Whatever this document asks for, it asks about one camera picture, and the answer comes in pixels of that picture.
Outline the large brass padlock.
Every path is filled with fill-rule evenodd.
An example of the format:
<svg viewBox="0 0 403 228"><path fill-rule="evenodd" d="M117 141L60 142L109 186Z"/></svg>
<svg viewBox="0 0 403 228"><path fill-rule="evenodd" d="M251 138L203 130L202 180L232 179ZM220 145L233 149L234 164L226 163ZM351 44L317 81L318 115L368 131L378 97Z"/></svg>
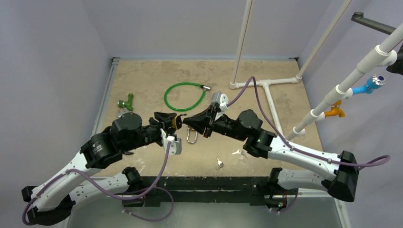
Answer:
<svg viewBox="0 0 403 228"><path fill-rule="evenodd" d="M189 144L195 144L197 142L197 137L198 137L198 132L191 128L191 127L187 127L187 143Z"/></svg>

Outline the small yellow padlock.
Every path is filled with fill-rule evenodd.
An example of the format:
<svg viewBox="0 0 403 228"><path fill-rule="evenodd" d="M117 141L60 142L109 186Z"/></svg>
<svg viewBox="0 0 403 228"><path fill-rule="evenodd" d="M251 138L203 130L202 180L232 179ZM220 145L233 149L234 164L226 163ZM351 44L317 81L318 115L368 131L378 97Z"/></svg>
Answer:
<svg viewBox="0 0 403 228"><path fill-rule="evenodd" d="M182 128L182 117L186 116L186 114L179 114L174 117L172 120L172 128L175 130L179 130Z"/></svg>

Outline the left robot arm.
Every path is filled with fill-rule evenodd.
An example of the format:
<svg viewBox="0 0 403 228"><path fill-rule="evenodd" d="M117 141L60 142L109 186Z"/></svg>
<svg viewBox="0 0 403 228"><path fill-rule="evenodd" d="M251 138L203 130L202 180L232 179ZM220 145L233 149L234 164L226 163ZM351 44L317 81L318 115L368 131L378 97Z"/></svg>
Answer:
<svg viewBox="0 0 403 228"><path fill-rule="evenodd" d="M136 168L125 168L102 181L95 181L92 176L120 161L125 153L152 143L161 146L167 156L180 154L182 141L176 136L176 131L181 126L182 118L175 113L156 112L148 125L143 125L138 114L122 114L101 133L93 135L51 179L22 190L23 200L27 203L23 223L27 226L55 225L103 194L122 200L124 193L128 192L132 200L142 198L151 187L143 186Z"/></svg>

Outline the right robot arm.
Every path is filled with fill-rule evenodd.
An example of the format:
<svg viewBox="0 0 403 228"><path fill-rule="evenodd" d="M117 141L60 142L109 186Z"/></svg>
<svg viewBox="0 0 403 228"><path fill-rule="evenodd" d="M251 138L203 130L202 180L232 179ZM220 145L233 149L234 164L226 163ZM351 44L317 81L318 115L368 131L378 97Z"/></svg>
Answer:
<svg viewBox="0 0 403 228"><path fill-rule="evenodd" d="M353 153L322 152L284 141L279 135L263 129L263 121L250 109L242 111L235 120L225 114L217 118L217 113L215 107L210 105L203 112L184 118L183 123L205 138L219 133L242 141L243 150L253 157L280 160L302 167L320 178L320 190L338 200L355 200L359 170Z"/></svg>

